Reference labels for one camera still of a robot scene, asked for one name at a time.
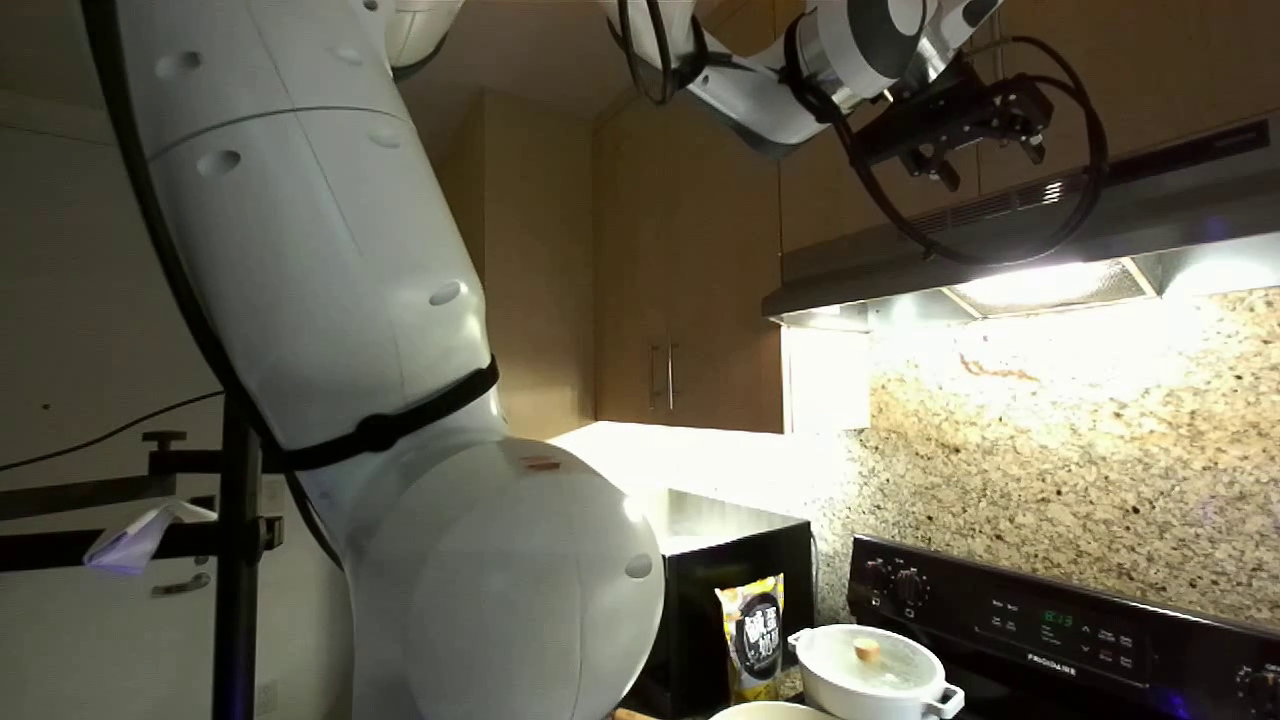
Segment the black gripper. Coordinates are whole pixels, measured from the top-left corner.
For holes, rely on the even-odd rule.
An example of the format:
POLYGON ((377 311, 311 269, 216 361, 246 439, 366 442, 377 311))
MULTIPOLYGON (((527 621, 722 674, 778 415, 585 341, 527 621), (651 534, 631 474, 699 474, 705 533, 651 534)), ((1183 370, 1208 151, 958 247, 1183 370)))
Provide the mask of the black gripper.
POLYGON ((901 158, 911 177, 961 188, 961 172, 951 168, 958 149, 1000 141, 1046 154, 1048 123, 1052 100, 1033 77, 984 85, 973 67, 951 67, 863 123, 855 154, 863 164, 901 158))

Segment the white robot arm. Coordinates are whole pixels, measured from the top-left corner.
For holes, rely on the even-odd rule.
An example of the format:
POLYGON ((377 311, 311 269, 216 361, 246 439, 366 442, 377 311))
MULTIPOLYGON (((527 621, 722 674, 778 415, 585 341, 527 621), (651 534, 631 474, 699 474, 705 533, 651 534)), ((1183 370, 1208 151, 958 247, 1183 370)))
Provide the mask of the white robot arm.
POLYGON ((464 0, 79 0, 145 227, 333 546, 351 720, 609 720, 651 525, 500 415, 486 285, 395 92, 464 0))

